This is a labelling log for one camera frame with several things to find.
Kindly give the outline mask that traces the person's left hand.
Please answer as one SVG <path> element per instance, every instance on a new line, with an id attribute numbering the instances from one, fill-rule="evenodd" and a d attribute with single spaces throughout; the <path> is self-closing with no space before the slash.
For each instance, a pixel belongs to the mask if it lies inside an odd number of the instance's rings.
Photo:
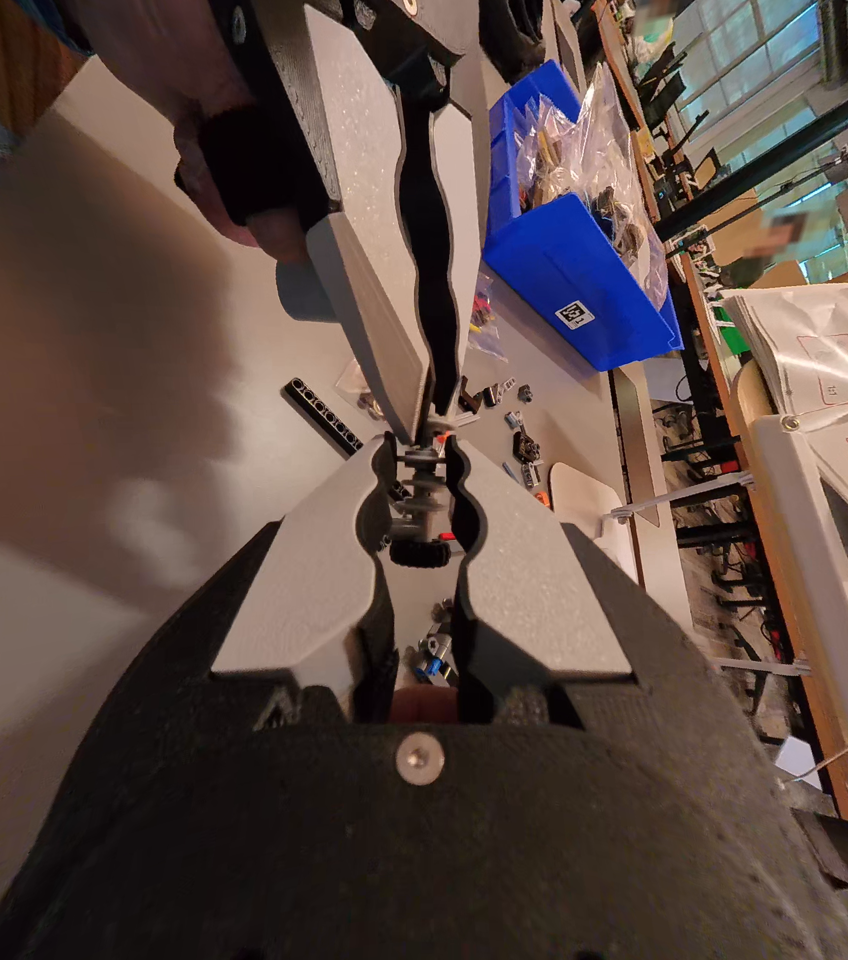
<path id="1" fill-rule="evenodd" d="M 204 121 L 253 102 L 209 2 L 69 1 L 61 7 L 111 73 L 173 126 L 180 183 L 206 221 L 279 262 L 307 261 L 294 209 L 264 212 L 249 227 L 231 221 L 199 147 Z"/>

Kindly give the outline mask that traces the clear bag yellow blue parts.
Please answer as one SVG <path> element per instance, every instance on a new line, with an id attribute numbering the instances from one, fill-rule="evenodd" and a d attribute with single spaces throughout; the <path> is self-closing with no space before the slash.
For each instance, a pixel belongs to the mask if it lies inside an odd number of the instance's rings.
<path id="1" fill-rule="evenodd" d="M 478 272 L 476 292 L 471 312 L 468 349 L 507 363 L 494 305 L 493 280 L 484 271 Z"/>

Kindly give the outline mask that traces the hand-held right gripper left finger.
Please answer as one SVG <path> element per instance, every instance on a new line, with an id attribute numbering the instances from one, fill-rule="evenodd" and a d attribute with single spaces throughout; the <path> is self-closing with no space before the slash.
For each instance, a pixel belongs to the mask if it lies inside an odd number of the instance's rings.
<path id="1" fill-rule="evenodd" d="M 282 519 L 212 665 L 215 675 L 288 674 L 300 688 L 354 689 L 366 666 L 358 623 L 370 611 L 376 553 L 358 534 L 389 454 L 366 443 Z"/>

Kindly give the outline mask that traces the toy car chassis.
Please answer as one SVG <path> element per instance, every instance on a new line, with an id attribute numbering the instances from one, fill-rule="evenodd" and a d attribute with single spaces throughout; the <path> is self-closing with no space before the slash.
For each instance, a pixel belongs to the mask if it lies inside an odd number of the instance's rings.
<path id="1" fill-rule="evenodd" d="M 458 686 L 451 637 L 453 612 L 452 598 L 436 604 L 431 613 L 430 629 L 413 650 L 410 666 L 414 677 L 422 685 L 448 689 Z"/>

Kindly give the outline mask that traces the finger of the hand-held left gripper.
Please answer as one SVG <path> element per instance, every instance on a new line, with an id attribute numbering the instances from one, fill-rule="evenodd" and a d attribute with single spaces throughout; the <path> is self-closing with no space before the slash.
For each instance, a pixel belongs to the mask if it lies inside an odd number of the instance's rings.
<path id="1" fill-rule="evenodd" d="M 406 141 L 388 78 L 437 51 L 423 4 L 374 4 L 377 58 L 353 27 L 303 5 L 339 192 L 307 232 L 310 262 L 393 433 L 413 444 L 427 420 L 430 351 L 418 313 L 418 268 L 399 210 Z"/>
<path id="2" fill-rule="evenodd" d="M 447 221 L 449 262 L 443 270 L 451 297 L 448 332 L 430 335 L 435 363 L 433 406 L 441 417 L 457 410 L 482 249 L 473 120 L 455 103 L 431 123 L 431 169 Z"/>

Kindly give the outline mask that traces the clear bags of toy parts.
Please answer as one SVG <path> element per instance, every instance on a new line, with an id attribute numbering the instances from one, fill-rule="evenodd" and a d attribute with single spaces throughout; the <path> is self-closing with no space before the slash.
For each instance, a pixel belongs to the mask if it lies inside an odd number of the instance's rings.
<path id="1" fill-rule="evenodd" d="M 565 195 L 579 198 L 656 308 L 668 295 L 666 254 L 646 209 L 643 186 L 613 73 L 599 63 L 578 119 L 544 94 L 524 110 L 515 134 L 522 213 Z"/>

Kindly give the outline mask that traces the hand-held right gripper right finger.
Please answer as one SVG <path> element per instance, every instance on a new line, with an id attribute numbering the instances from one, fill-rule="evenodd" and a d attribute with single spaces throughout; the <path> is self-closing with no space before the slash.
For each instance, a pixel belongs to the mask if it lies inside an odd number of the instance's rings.
<path id="1" fill-rule="evenodd" d="M 460 678 L 617 681 L 632 666 L 552 511 L 470 442 L 445 444 L 451 525 L 463 549 L 454 599 Z"/>

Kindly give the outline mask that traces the instruction booklet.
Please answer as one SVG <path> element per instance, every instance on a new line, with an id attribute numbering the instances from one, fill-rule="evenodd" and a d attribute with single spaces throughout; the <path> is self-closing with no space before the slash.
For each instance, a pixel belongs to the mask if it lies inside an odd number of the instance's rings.
<path id="1" fill-rule="evenodd" d="M 777 411 L 797 418 L 823 479 L 848 505 L 848 284 L 750 289 L 723 308 Z"/>

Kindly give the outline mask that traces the black pole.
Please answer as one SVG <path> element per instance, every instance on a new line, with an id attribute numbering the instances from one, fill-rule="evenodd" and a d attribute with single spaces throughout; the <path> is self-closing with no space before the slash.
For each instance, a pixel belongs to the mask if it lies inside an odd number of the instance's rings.
<path id="1" fill-rule="evenodd" d="M 656 227 L 660 240 L 682 234 L 847 129 L 848 98 L 664 217 Z"/>

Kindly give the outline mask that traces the black holed toy beam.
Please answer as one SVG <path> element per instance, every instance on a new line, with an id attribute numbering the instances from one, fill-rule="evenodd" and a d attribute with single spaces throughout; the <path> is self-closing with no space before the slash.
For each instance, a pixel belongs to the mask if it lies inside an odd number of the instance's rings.
<path id="1" fill-rule="evenodd" d="M 283 387 L 285 398 L 310 422 L 318 433 L 331 443 L 345 458 L 362 448 L 362 441 L 334 414 L 326 402 L 300 378 L 292 378 Z"/>

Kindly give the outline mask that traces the grey toy axle with gear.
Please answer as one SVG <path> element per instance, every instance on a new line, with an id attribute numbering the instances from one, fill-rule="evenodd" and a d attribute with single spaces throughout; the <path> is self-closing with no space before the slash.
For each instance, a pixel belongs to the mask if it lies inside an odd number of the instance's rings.
<path id="1" fill-rule="evenodd" d="M 395 504 L 414 496 L 422 495 L 425 491 L 445 499 L 448 504 L 446 475 L 444 465 L 434 471 L 414 471 L 410 469 L 410 477 L 406 481 L 396 481 L 392 491 L 404 490 L 406 495 L 401 500 L 392 501 L 392 520 L 388 533 L 390 540 L 390 558 L 394 564 L 404 568 L 420 570 L 436 570 L 445 567 L 451 558 L 451 546 L 440 538 L 444 532 L 447 514 L 440 517 L 433 516 L 431 523 L 426 526 L 416 526 L 408 523 L 402 514 L 395 509 Z"/>

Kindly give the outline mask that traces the clear bag red tan parts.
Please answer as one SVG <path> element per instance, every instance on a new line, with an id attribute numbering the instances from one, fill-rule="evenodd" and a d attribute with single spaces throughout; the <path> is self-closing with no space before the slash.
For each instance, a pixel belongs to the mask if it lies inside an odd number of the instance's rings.
<path id="1" fill-rule="evenodd" d="M 352 358 L 334 384 L 335 392 L 376 423 L 386 422 L 386 414 L 377 402 L 355 358 Z"/>

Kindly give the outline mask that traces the white document stand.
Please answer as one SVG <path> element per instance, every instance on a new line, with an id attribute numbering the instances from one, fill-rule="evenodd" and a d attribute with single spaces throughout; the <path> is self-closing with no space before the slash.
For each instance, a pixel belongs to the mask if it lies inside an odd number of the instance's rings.
<path id="1" fill-rule="evenodd" d="M 825 755 L 848 747 L 848 556 L 814 451 L 798 419 L 778 414 L 755 361 L 729 387 L 728 418 L 753 476 L 752 503 L 794 652 L 810 666 L 809 700 Z M 848 819 L 848 753 L 830 767 Z"/>

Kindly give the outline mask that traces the blue plastic bin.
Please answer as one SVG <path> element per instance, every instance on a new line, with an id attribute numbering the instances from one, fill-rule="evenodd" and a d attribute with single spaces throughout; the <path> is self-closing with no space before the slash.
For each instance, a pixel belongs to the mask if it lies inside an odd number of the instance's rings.
<path id="1" fill-rule="evenodd" d="M 515 83 L 489 111 L 484 262 L 597 371 L 680 351 L 683 338 L 670 295 L 662 309 L 653 305 L 583 199 L 564 196 L 521 212 L 518 115 L 541 96 L 570 119 L 578 118 L 580 97 L 552 59 Z"/>

